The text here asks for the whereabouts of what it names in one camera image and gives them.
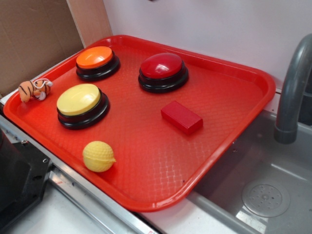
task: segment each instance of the yellow golf ball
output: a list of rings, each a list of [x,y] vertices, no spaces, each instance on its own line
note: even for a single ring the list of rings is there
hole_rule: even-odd
[[[93,172],[105,172],[114,162],[113,149],[103,141],[92,141],[87,144],[82,152],[83,162]]]

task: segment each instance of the red button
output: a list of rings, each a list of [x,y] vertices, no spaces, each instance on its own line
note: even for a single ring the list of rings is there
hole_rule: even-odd
[[[162,79],[175,75],[182,68],[180,56],[162,53],[149,57],[141,64],[141,72],[147,78]]]

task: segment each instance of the sink drain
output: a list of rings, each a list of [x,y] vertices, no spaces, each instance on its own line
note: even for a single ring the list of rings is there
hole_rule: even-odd
[[[252,213],[261,217],[275,217],[289,207],[287,190],[275,181],[262,179],[248,183],[242,192],[242,199]]]

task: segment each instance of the orange button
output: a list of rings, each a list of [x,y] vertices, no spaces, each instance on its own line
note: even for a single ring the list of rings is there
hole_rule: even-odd
[[[97,46],[85,50],[77,57],[77,65],[82,69],[93,69],[109,62],[113,51],[106,46]]]

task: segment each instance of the cardboard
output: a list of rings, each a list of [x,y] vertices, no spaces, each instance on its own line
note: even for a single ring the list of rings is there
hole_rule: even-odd
[[[112,36],[103,0],[67,0],[85,47]]]
[[[0,95],[81,49],[66,0],[0,1]]]

